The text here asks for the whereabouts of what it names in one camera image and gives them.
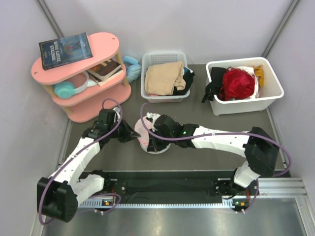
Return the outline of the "pink white mesh laundry bag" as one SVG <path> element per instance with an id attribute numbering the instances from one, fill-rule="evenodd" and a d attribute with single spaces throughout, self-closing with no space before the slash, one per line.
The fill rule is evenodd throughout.
<path id="1" fill-rule="evenodd" d="M 137 121 L 137 123 L 135 124 L 134 130 L 141 135 L 141 137 L 138 138 L 138 141 L 140 143 L 141 148 L 145 152 L 147 152 L 147 146 L 149 144 L 150 134 L 145 129 L 144 125 L 142 124 L 142 121 L 144 121 L 144 124 L 145 124 L 145 116 Z"/>

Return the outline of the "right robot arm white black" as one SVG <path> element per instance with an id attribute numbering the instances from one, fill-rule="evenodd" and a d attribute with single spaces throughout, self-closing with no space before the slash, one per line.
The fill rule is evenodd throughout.
<path id="1" fill-rule="evenodd" d="M 244 157 L 245 162 L 234 171 L 230 182 L 219 188 L 223 195 L 240 195 L 259 177 L 274 175 L 279 147 L 262 128 L 227 132 L 197 124 L 180 125 L 167 115 L 152 113 L 148 113 L 141 122 L 150 138 L 165 146 L 175 144 L 181 148 L 209 148 Z"/>

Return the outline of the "black bra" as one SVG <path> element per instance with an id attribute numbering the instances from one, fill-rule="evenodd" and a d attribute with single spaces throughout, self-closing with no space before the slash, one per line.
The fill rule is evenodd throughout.
<path id="1" fill-rule="evenodd" d="M 224 90 L 222 90 L 222 80 L 226 71 L 227 69 L 222 67 L 213 67 L 211 69 L 211 82 L 205 88 L 205 95 L 201 101 L 202 103 L 205 103 L 207 100 L 213 101 L 215 95 L 221 100 L 221 97 L 224 94 Z"/>

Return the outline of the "red lace bra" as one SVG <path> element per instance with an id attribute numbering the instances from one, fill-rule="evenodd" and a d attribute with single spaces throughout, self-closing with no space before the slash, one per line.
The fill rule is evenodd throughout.
<path id="1" fill-rule="evenodd" d="M 229 101 L 231 99 L 243 100 L 254 95 L 255 76 L 245 70 L 229 67 L 222 78 L 220 99 Z"/>

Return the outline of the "pink three-tier shelf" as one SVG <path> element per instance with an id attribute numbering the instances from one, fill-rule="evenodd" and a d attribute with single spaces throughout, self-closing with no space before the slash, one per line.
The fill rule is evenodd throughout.
<path id="1" fill-rule="evenodd" d="M 31 74 L 71 121 L 83 123 L 95 118 L 104 99 L 110 99 L 106 108 L 129 99 L 131 86 L 115 35 L 82 33 L 40 42 L 39 48 L 40 58 Z M 119 63 L 118 73 L 98 84 L 94 71 L 111 62 Z"/>

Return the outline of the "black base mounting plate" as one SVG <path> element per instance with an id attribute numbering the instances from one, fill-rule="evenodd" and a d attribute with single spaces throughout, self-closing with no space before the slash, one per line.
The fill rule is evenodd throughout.
<path id="1" fill-rule="evenodd" d="M 220 203 L 233 194 L 234 171 L 106 171 L 101 193 L 123 204 Z"/>

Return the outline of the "light blue headphones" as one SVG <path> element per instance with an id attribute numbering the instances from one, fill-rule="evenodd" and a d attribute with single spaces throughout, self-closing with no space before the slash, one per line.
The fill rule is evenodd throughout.
<path id="1" fill-rule="evenodd" d="M 141 76 L 142 66 L 137 59 L 124 56 L 123 63 L 126 66 L 126 77 L 129 83 L 137 80 Z"/>

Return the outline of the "brown book on shelf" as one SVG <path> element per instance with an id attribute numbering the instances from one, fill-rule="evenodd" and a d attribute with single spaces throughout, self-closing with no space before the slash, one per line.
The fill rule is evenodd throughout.
<path id="1" fill-rule="evenodd" d="M 124 71 L 120 63 L 113 59 L 109 59 L 91 67 L 87 72 L 99 86 L 102 86 L 122 74 Z"/>

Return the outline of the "beige folded garment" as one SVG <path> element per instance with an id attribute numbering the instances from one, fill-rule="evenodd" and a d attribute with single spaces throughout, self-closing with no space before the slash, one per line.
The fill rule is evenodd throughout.
<path id="1" fill-rule="evenodd" d="M 182 61 L 149 66 L 145 74 L 146 94 L 172 95 L 174 87 L 183 90 L 186 85 L 183 73 Z"/>

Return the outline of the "teal white headphones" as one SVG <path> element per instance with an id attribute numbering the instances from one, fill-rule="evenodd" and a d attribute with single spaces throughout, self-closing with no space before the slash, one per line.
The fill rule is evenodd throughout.
<path id="1" fill-rule="evenodd" d="M 97 83 L 89 77 L 88 72 L 83 71 L 69 80 L 62 81 L 54 85 L 54 93 L 61 99 L 69 99 L 72 96 L 83 92 L 89 87 L 93 87 Z"/>

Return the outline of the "black garment in basket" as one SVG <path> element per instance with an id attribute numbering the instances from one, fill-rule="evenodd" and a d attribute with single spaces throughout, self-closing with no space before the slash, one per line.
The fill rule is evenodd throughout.
<path id="1" fill-rule="evenodd" d="M 193 70 L 191 70 L 187 67 L 184 67 L 183 79 L 186 82 L 185 88 L 183 90 L 178 90 L 176 87 L 174 87 L 172 95 L 174 95 L 174 96 L 185 95 L 189 91 L 189 89 L 193 83 L 194 76 L 195 76 L 195 72 Z"/>

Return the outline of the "dark blue hardcover book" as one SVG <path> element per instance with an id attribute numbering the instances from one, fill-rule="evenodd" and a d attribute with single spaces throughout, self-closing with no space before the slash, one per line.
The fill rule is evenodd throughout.
<path id="1" fill-rule="evenodd" d="M 42 68 L 53 69 L 93 57 L 87 33 L 39 43 Z"/>

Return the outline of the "white garment in bin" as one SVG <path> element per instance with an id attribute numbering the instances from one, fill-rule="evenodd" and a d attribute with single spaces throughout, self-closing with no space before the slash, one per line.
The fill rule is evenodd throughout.
<path id="1" fill-rule="evenodd" d="M 245 71 L 254 77 L 254 92 L 251 96 L 247 97 L 246 100 L 259 98 L 260 97 L 260 95 L 259 95 L 259 81 L 258 81 L 257 76 L 254 73 L 254 68 L 248 67 L 248 66 L 240 66 L 240 67 L 238 67 L 238 69 L 241 69 L 242 71 Z"/>

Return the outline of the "mustard yellow garment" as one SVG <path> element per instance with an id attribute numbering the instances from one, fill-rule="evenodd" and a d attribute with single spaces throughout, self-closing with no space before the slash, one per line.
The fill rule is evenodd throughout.
<path id="1" fill-rule="evenodd" d="M 259 87 L 262 88 L 264 86 L 264 70 L 263 65 L 254 66 L 254 74 L 258 79 Z"/>

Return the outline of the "white plastic bin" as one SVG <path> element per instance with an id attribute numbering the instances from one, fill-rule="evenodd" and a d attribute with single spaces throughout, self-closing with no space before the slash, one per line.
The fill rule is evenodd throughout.
<path id="1" fill-rule="evenodd" d="M 210 101 L 211 108 L 214 115 L 236 114 L 263 111 L 268 108 L 275 100 L 284 96 L 284 89 L 277 78 L 270 62 L 263 57 L 244 58 L 244 59 L 230 59 L 210 61 L 206 64 L 207 81 L 209 84 L 212 81 L 211 71 L 213 67 L 239 67 L 239 66 L 260 66 L 264 72 L 264 86 L 259 90 L 259 98 L 221 101 L 217 96 Z"/>

